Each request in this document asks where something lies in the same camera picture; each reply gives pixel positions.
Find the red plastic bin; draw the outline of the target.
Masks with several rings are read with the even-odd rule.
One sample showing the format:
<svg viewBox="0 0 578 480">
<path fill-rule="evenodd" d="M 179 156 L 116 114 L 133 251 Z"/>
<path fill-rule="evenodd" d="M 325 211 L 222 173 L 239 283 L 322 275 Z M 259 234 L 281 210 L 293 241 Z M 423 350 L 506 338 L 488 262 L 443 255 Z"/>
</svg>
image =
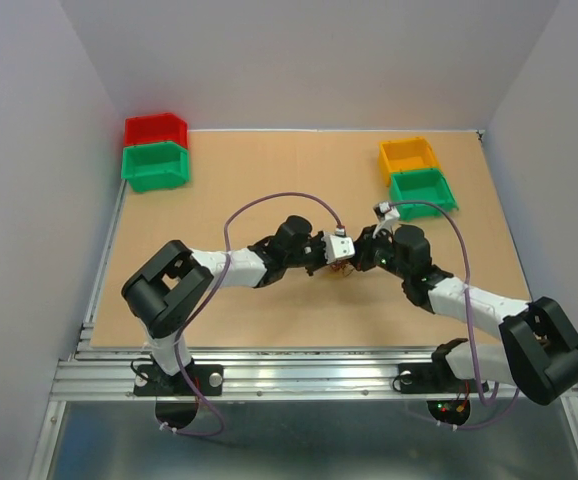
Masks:
<svg viewBox="0 0 578 480">
<path fill-rule="evenodd" d="M 174 113 L 131 117 L 125 120 L 123 146 L 174 142 L 188 147 L 188 125 Z"/>
</svg>

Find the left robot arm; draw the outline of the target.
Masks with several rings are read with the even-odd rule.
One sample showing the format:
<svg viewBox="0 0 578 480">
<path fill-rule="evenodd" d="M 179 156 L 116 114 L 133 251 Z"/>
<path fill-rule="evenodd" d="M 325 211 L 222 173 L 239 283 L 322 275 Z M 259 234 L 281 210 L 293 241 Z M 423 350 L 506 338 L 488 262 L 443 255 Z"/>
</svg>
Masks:
<svg viewBox="0 0 578 480">
<path fill-rule="evenodd" d="M 291 215 L 275 234 L 239 250 L 202 251 L 180 240 L 167 242 L 121 289 L 148 336 L 160 386 L 171 394 L 190 386 L 192 358 L 178 332 L 211 289 L 267 287 L 291 268 L 313 273 L 333 262 L 328 240 L 323 231 L 313 235 L 305 218 Z"/>
</svg>

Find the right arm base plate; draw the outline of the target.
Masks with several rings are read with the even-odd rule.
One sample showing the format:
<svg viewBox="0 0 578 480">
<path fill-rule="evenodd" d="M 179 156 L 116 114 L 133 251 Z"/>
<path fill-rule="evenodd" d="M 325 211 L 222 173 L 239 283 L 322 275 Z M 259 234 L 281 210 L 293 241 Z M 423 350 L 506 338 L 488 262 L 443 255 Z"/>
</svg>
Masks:
<svg viewBox="0 0 578 480">
<path fill-rule="evenodd" d="M 394 391 L 401 394 L 441 394 L 475 392 L 473 379 L 459 379 L 443 362 L 409 362 L 398 365 L 391 381 Z"/>
</svg>

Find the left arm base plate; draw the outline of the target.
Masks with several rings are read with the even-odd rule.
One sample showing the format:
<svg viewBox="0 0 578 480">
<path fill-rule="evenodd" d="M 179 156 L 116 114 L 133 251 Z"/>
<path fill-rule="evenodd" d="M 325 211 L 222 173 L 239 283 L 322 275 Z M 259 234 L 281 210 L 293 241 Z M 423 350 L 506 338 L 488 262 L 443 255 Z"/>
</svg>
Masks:
<svg viewBox="0 0 578 480">
<path fill-rule="evenodd" d="M 137 397 L 194 396 L 183 375 L 167 375 L 156 363 L 131 366 L 135 375 L 133 394 Z M 192 364 L 187 375 L 205 397 L 221 396 L 224 368 L 219 364 Z"/>
</svg>

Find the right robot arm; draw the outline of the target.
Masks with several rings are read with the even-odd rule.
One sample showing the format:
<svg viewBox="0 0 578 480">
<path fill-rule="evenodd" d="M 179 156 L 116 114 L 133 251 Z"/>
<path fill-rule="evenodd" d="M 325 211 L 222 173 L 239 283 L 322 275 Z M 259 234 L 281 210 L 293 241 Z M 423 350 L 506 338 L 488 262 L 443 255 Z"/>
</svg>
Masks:
<svg viewBox="0 0 578 480">
<path fill-rule="evenodd" d="M 413 383 L 426 381 L 434 391 L 453 391 L 462 381 L 507 384 L 539 405 L 578 383 L 578 332 L 555 300 L 511 299 L 467 285 L 433 263 L 428 240 L 413 225 L 393 232 L 366 227 L 354 247 L 356 270 L 379 267 L 401 279 L 413 305 L 499 341 L 476 347 L 465 338 L 446 342 L 427 369 L 411 369 Z"/>
</svg>

